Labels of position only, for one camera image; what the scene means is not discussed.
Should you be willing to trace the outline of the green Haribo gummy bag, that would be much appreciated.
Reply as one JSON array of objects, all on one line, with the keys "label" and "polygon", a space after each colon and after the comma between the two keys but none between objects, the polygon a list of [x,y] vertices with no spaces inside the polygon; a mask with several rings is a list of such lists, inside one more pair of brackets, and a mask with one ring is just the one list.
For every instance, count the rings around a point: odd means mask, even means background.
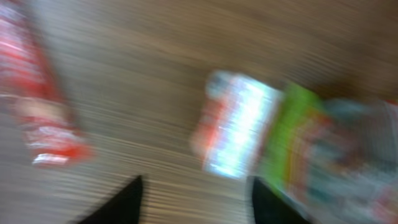
[{"label": "green Haribo gummy bag", "polygon": [[288,85],[259,175],[312,223],[396,223],[397,102],[323,100]]}]

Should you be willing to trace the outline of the small red carton box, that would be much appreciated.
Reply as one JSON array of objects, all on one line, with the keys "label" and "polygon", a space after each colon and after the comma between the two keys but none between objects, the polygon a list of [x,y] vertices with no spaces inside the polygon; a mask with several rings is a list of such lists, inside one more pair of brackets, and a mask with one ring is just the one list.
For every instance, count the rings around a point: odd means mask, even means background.
[{"label": "small red carton box", "polygon": [[191,147],[205,171],[243,179],[255,166],[283,93],[243,73],[215,70],[205,96]]}]

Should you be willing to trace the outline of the red Nescafe stick sachet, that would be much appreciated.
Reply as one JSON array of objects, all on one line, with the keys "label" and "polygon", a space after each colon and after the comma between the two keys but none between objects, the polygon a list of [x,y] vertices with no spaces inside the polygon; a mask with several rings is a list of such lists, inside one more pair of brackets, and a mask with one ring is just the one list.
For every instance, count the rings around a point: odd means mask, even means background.
[{"label": "red Nescafe stick sachet", "polygon": [[1,76],[35,166],[91,156],[22,1],[1,1]]}]

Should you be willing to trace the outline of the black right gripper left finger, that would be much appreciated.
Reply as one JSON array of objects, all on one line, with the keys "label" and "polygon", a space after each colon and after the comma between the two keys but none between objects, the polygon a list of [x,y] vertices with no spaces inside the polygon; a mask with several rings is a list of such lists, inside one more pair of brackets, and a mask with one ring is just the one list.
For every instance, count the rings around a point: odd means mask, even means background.
[{"label": "black right gripper left finger", "polygon": [[143,195],[143,176],[138,175],[78,224],[139,224]]}]

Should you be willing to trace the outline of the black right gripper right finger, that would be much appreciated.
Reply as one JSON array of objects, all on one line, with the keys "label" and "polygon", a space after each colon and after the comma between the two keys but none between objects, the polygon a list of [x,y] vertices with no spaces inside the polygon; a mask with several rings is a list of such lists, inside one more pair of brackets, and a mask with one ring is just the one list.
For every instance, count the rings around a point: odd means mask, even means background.
[{"label": "black right gripper right finger", "polygon": [[258,177],[253,178],[251,204],[255,224],[310,224]]}]

